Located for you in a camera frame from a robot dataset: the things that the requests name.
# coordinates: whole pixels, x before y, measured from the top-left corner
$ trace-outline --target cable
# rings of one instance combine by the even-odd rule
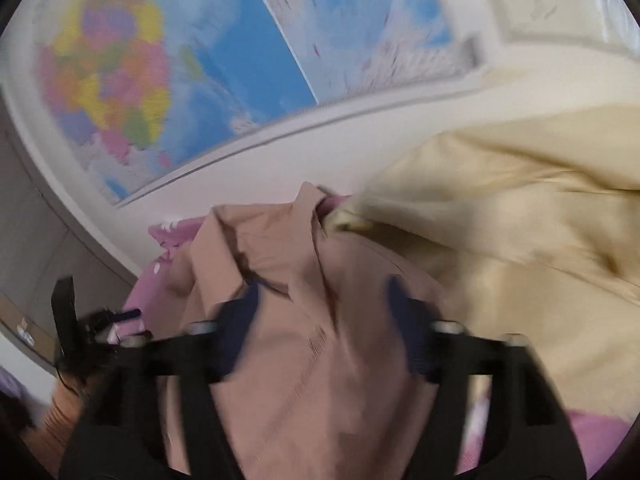
[[[65,381],[62,378],[62,375],[60,375],[60,369],[58,368],[58,363],[56,363],[56,373],[58,374],[58,379],[60,380],[60,383],[70,392],[73,392],[76,394],[76,397],[78,399],[82,399],[82,396],[76,392],[76,390],[74,388],[72,388],[71,386],[69,386],[68,384],[65,383]]]

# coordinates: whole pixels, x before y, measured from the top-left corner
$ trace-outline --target white wall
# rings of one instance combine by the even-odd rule
[[[87,181],[30,77],[35,3],[23,2],[2,37],[0,83],[12,117],[30,155],[63,203],[134,273],[159,253],[146,234],[149,225],[200,216],[219,203],[287,202],[304,180],[341,194],[352,193],[407,150],[450,128],[604,103],[640,104],[638,63],[575,44],[502,45],[487,0],[447,0],[457,33],[473,32],[474,27],[482,30],[482,46],[492,69],[470,82],[480,85],[478,91],[439,100],[425,98],[333,122],[332,117],[348,113],[350,107],[356,110],[364,101],[320,108],[291,121],[301,121],[303,126],[328,121],[323,126],[307,127],[230,156],[115,208]],[[292,130],[292,124],[274,128]],[[258,133],[252,142],[270,135]],[[204,156],[165,180],[215,158],[215,153]]]
[[[20,352],[1,332],[0,366],[18,379],[39,403],[50,403],[56,378]]]

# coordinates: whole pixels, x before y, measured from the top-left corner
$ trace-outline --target blue ocean on map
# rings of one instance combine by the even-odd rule
[[[318,105],[458,75],[440,0],[73,0],[42,93],[111,202]]]

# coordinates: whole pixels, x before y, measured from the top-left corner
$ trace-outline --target pink fabric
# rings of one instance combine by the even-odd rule
[[[115,343],[119,338],[150,329],[155,314],[154,306],[161,303],[169,269],[171,269],[176,251],[185,243],[193,241],[204,222],[204,218],[190,218],[171,224],[158,224],[149,228],[149,234],[165,249],[164,254],[146,266],[122,307],[123,311],[139,308],[142,311],[142,316],[140,319],[115,326],[111,330],[109,342]]]
[[[591,478],[611,457],[631,425],[614,416],[593,415],[577,410],[569,410],[567,413],[582,451],[587,478]],[[482,439],[482,436],[475,436],[468,442],[460,456],[458,473],[468,471],[478,465],[482,451]]]

